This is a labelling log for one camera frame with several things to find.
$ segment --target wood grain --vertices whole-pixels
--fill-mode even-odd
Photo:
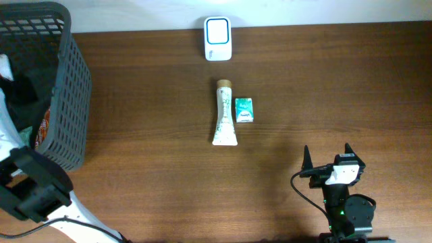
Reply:
[[[75,34],[92,72],[78,198],[134,242],[254,242],[328,225],[289,179],[349,142],[366,163],[350,189],[377,201],[372,236],[432,238],[432,23],[233,29],[233,58],[208,62],[199,30]],[[212,146],[215,85],[251,97],[239,145]],[[320,190],[299,189],[316,202]],[[34,227],[0,213],[2,232]],[[70,242],[44,229],[15,242]]]

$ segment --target green package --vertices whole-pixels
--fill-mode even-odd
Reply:
[[[236,120],[237,122],[254,121],[254,109],[251,98],[236,99]]]

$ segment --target mesh basket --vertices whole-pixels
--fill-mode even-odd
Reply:
[[[0,53],[13,74],[31,77],[50,103],[47,137],[37,151],[67,171],[84,162],[92,88],[70,26],[69,11],[58,3],[0,5]]]

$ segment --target black cable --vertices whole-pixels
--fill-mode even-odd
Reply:
[[[292,189],[294,189],[294,191],[296,191],[297,192],[297,194],[299,194],[304,200],[306,200],[308,203],[310,203],[312,206],[314,206],[314,207],[316,207],[317,209],[319,209],[323,214],[324,214],[324,216],[327,218],[327,220],[328,220],[328,222],[329,222],[329,225],[330,225],[330,227],[331,227],[331,219],[330,219],[330,216],[327,214],[327,212],[325,212],[325,210],[323,209],[323,208],[321,208],[320,206],[318,206],[315,202],[313,202],[313,201],[311,201],[309,198],[307,198],[305,195],[303,195],[296,187],[295,187],[295,185],[294,185],[294,178],[295,177],[297,177],[297,176],[299,176],[299,175],[302,175],[302,174],[304,174],[304,173],[310,173],[310,172],[313,172],[313,171],[316,171],[317,170],[317,168],[315,168],[315,169],[305,169],[304,171],[299,171],[299,172],[297,172],[297,173],[295,173],[292,177],[291,177],[291,187],[292,187]],[[336,242],[337,243],[339,243],[339,239],[338,239],[338,237],[335,235],[335,233],[333,232],[333,236],[335,237],[335,239],[336,239]]]
[[[34,232],[37,232],[37,231],[39,231],[39,230],[41,230],[41,229],[43,229],[43,228],[45,228],[47,226],[50,226],[53,223],[57,223],[57,222],[75,223],[75,224],[78,224],[78,225],[81,225],[81,226],[89,227],[89,228],[92,228],[94,230],[98,230],[98,231],[100,231],[100,232],[102,232],[104,234],[107,234],[109,237],[113,238],[114,240],[116,240],[119,243],[124,243],[124,241],[121,238],[118,238],[117,236],[114,236],[111,232],[108,232],[107,230],[105,230],[103,228],[97,227],[95,225],[91,225],[89,223],[84,223],[84,222],[81,222],[81,221],[77,221],[77,220],[74,220],[74,219],[68,219],[67,217],[59,218],[59,219],[54,219],[52,221],[49,221],[48,223],[42,224],[42,225],[40,225],[40,226],[38,226],[38,227],[36,227],[34,229],[31,229],[31,230],[29,230],[27,232],[24,232],[24,233],[21,233],[21,234],[16,234],[16,235],[0,234],[0,238],[4,238],[4,239],[21,238],[21,237],[33,234]]]

